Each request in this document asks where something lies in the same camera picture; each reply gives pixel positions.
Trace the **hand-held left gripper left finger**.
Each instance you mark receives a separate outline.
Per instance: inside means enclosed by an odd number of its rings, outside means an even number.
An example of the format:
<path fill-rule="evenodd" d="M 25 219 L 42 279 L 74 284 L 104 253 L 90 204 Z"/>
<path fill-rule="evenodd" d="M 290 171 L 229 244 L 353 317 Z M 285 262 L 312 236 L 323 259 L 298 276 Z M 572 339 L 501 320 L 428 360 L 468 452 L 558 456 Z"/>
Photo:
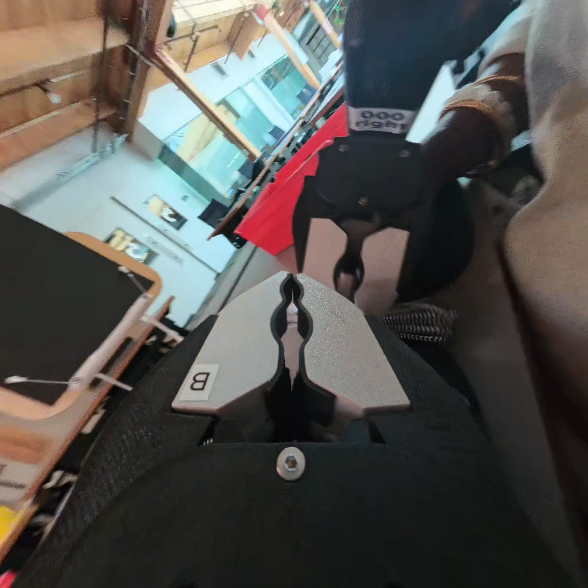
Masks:
<path fill-rule="evenodd" d="M 231 301 L 187 372 L 174 411 L 220 419 L 266 419 L 266 395 L 284 366 L 293 276 L 278 272 Z"/>

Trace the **person's right forearm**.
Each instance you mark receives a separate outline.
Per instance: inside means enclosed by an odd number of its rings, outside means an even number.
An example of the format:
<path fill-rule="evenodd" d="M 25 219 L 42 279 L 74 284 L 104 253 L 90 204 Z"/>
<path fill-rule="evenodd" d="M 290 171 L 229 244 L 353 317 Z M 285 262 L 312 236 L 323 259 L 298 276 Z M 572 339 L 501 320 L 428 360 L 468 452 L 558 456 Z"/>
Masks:
<path fill-rule="evenodd" d="M 507 146 L 527 129 L 526 54 L 541 5 L 542 1 L 522 1 L 506 17 L 488 40 L 476 79 L 453 94 L 441 116 L 456 111 L 480 113 Z"/>

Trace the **person's pale clothing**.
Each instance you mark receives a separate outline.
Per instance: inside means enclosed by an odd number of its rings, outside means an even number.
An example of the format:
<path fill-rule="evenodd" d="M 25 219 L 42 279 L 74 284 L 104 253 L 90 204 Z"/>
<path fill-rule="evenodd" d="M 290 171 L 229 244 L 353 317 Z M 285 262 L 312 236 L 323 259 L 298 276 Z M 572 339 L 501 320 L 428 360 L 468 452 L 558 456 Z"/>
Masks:
<path fill-rule="evenodd" d="M 542 138 L 543 185 L 504 250 L 587 573 L 587 132 L 558 126 Z"/>

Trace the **white metal stand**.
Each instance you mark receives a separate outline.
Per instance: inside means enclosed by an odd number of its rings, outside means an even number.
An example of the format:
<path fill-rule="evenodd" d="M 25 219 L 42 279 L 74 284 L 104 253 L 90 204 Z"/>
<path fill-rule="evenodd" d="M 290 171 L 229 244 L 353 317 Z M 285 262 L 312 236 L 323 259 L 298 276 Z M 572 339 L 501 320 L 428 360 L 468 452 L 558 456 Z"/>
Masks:
<path fill-rule="evenodd" d="M 127 278 L 137 287 L 141 294 L 131 305 L 130 309 L 125 313 L 124 317 L 117 324 L 114 330 L 84 361 L 81 367 L 68 380 L 32 379 L 23 376 L 9 376 L 4 379 L 4 384 L 8 386 L 14 386 L 23 383 L 37 385 L 60 385 L 65 386 L 66 390 L 80 390 L 88 386 L 88 384 L 92 383 L 92 381 L 95 379 L 100 379 L 122 389 L 131 390 L 128 385 L 122 384 L 114 378 L 101 373 L 100 369 L 107 362 L 108 358 L 118 349 L 122 341 L 125 339 L 127 331 L 133 327 L 136 322 L 142 322 L 158 328 L 166 336 L 171 337 L 177 343 L 183 341 L 183 337 L 177 333 L 177 331 L 166 327 L 153 316 L 145 313 L 145 311 L 150 307 L 153 297 L 148 293 L 143 285 L 140 284 L 135 274 L 126 266 L 119 266 L 117 270 L 118 272 L 126 275 Z"/>

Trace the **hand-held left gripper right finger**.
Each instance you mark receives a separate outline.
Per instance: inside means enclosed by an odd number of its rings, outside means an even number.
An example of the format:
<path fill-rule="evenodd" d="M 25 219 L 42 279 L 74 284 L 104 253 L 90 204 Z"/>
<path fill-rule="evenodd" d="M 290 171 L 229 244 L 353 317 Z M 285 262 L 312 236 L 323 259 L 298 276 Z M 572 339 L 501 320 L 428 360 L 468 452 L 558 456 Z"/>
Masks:
<path fill-rule="evenodd" d="M 300 318 L 308 322 L 300 372 L 334 398 L 332 422 L 400 412 L 410 401 L 363 312 L 335 290 L 299 274 Z"/>

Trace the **red plastic bin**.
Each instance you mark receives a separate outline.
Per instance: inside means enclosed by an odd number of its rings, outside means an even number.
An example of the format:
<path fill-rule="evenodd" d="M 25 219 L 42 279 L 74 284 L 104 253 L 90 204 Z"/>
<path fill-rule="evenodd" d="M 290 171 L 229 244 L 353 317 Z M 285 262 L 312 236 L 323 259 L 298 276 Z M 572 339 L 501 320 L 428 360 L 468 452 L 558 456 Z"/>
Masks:
<path fill-rule="evenodd" d="M 262 190 L 235 233 L 272 256 L 292 246 L 293 213 L 305 177 L 316 174 L 319 151 L 348 134 L 346 104 L 342 103 Z"/>

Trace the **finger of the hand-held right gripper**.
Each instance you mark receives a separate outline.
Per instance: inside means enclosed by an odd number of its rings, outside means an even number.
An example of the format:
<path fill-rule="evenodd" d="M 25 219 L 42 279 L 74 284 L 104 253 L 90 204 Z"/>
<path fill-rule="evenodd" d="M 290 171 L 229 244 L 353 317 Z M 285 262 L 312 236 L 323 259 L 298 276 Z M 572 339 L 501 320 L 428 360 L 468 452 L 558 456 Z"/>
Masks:
<path fill-rule="evenodd" d="M 341 295 L 355 293 L 355 257 L 349 238 L 330 219 L 313 218 L 309 224 L 303 273 Z"/>
<path fill-rule="evenodd" d="M 383 229 L 364 240 L 364 276 L 355 293 L 355 305 L 365 315 L 385 316 L 392 309 L 409 236 L 401 229 Z"/>

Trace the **person's right hand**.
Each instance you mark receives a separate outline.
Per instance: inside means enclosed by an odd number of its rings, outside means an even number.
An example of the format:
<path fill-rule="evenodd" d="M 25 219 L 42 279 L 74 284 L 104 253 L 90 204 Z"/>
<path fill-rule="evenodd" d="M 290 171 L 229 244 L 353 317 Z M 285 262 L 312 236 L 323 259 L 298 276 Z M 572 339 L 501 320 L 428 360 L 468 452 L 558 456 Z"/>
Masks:
<path fill-rule="evenodd" d="M 498 128 L 480 110 L 459 107 L 449 111 L 421 144 L 425 178 L 431 187 L 441 187 L 488 164 L 502 146 Z"/>

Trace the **wooden office desk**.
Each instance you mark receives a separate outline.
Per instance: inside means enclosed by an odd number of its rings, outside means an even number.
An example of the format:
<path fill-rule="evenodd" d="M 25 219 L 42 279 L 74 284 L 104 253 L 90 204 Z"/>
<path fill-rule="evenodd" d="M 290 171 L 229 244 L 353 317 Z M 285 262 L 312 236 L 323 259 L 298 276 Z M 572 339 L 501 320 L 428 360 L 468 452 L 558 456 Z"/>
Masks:
<path fill-rule="evenodd" d="M 239 196 L 239 199 L 236 202 L 232 204 L 231 209 L 228 211 L 228 213 L 220 220 L 219 224 L 216 228 L 214 228 L 209 237 L 207 237 L 207 241 L 216 238 L 218 235 L 224 234 L 224 232 L 226 231 L 226 226 L 231 223 L 232 219 L 252 198 L 255 189 L 258 187 L 258 185 L 262 183 L 262 180 L 268 179 L 273 164 L 282 155 L 282 153 L 289 148 L 299 129 L 302 128 L 305 124 L 307 124 L 307 117 L 309 113 L 312 111 L 314 105 L 323 99 L 323 96 L 326 94 L 327 86 L 329 86 L 329 84 L 333 84 L 334 81 L 341 75 L 343 65 L 343 58 L 340 58 L 336 63 L 334 70 L 332 70 L 327 75 L 325 81 L 320 85 L 320 87 L 315 92 L 313 97 L 303 108 L 298 119 L 287 131 L 285 136 L 282 139 L 280 139 L 280 141 L 277 144 L 277 147 L 272 151 L 271 155 L 267 158 L 260 172 L 248 184 L 246 191 L 241 196 Z"/>

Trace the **black board with wooden rim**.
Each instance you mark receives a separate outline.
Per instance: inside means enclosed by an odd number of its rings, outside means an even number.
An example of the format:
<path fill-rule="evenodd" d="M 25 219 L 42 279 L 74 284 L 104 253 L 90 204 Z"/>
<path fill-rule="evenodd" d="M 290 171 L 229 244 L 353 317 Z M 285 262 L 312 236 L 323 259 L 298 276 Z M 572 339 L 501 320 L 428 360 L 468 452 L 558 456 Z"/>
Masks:
<path fill-rule="evenodd" d="M 89 389 L 96 379 L 79 390 L 4 379 L 68 380 L 141 294 L 119 266 L 135 274 L 152 305 L 163 283 L 150 267 L 1 206 L 1 417 L 47 419 Z"/>

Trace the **black office chair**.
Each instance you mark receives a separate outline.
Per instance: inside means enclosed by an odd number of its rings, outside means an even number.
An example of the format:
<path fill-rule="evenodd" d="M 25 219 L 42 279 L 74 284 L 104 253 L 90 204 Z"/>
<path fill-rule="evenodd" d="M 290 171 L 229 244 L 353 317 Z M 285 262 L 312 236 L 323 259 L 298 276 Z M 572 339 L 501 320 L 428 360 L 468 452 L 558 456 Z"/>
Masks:
<path fill-rule="evenodd" d="M 230 205 L 216 199 L 210 201 L 208 206 L 200 213 L 198 219 L 213 229 L 224 220 L 231 209 Z"/>

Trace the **phone icon wall poster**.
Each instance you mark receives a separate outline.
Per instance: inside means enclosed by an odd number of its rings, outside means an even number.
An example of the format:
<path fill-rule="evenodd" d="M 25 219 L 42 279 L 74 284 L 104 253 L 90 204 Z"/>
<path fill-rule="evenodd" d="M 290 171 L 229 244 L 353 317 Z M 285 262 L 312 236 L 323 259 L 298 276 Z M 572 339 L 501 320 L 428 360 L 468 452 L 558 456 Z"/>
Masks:
<path fill-rule="evenodd" d="M 187 218 L 174 209 L 168 202 L 158 195 L 153 195 L 143 202 L 143 207 L 154 217 L 180 231 L 187 223 Z"/>
<path fill-rule="evenodd" d="M 157 257 L 157 253 L 149 246 L 122 228 L 115 228 L 104 239 L 104 242 L 112 249 L 122 252 L 145 265 L 150 265 Z"/>

